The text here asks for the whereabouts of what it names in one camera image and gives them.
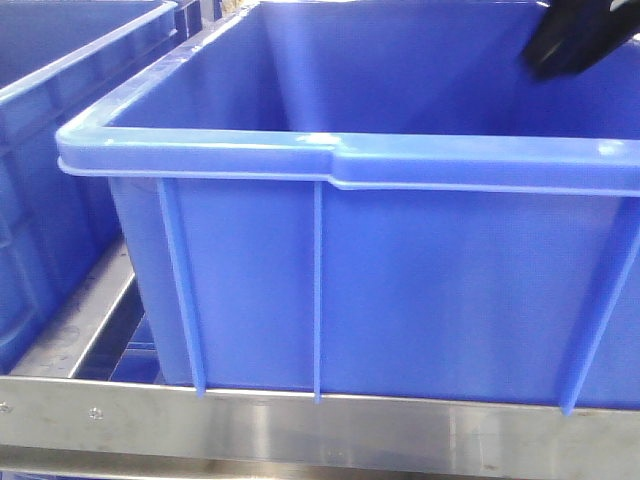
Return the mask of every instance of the crate lip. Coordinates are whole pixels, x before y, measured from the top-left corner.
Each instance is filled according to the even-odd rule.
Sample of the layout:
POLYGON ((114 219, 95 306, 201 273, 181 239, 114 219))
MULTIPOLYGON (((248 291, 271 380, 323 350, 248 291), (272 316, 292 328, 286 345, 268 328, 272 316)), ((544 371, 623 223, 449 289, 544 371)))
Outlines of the crate lip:
MULTIPOLYGON (((50 0, 12 0, 11 3, 40 3, 50 0)), ((76 3, 82 0, 54 0, 55 3, 76 3)), ((111 1, 113 3, 151 3, 157 6, 149 12, 134 18, 130 22, 121 25, 120 27, 111 30, 110 32, 98 37, 92 42, 83 45, 82 47, 69 52, 67 55, 60 57, 53 62, 45 65, 44 67, 35 70, 24 77, 16 80, 15 82, 0 88, 0 106, 5 103, 9 103, 11 100, 27 93, 30 90, 37 88, 45 83, 47 80, 58 75, 66 68, 75 65, 82 60, 90 57, 96 52, 102 50, 107 45, 125 37, 126 35, 134 32, 138 28, 147 25, 154 20, 160 18, 163 14, 174 10, 177 4, 171 0, 100 0, 103 2, 111 1)))
MULTIPOLYGON (((261 3, 290 2, 261 0, 242 7, 63 126, 56 135, 60 168, 82 176, 327 181, 344 190, 640 196, 640 140, 109 126, 123 110, 261 3), (172 164, 165 161, 180 150, 189 150, 189 158, 172 164), (212 155, 214 152, 223 155, 212 155), (307 157, 305 161, 299 161, 301 155, 307 157), (119 156, 123 160, 114 161, 119 156), (469 171, 484 172, 482 176, 486 178, 471 179, 469 171)), ((303 3, 326 2, 303 0, 303 3)))

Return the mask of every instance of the metal shelf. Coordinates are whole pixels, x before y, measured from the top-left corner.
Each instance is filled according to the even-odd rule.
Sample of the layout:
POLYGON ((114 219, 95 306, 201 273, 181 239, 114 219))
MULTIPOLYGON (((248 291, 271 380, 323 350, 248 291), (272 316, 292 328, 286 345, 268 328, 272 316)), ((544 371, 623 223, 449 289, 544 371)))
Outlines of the metal shelf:
POLYGON ((120 245, 13 374, 0 377, 1 470, 310 480, 640 474, 640 412, 565 417, 554 407, 353 395, 315 404, 312 393, 247 390, 198 397, 192 388, 72 378, 109 325, 127 315, 135 323, 135 292, 120 245))

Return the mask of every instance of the plastic bin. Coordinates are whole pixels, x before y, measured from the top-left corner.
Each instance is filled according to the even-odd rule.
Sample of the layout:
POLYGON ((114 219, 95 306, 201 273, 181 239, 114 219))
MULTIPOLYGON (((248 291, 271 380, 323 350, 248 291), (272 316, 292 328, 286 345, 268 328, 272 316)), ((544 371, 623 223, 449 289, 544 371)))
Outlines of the plastic bin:
POLYGON ((535 83, 543 8, 264 2, 63 127, 166 380, 639 407, 640 46, 535 83))
POLYGON ((0 373, 119 234, 107 182, 57 168, 57 128, 173 47, 175 4, 0 3, 0 373))

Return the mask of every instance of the black object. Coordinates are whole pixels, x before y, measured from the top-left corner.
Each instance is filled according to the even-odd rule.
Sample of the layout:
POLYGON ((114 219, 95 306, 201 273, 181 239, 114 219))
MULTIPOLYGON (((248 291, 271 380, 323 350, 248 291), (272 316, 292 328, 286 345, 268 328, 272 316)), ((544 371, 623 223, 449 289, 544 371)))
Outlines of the black object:
POLYGON ((640 0, 555 0, 522 57, 540 78, 580 73, 640 31, 640 0))

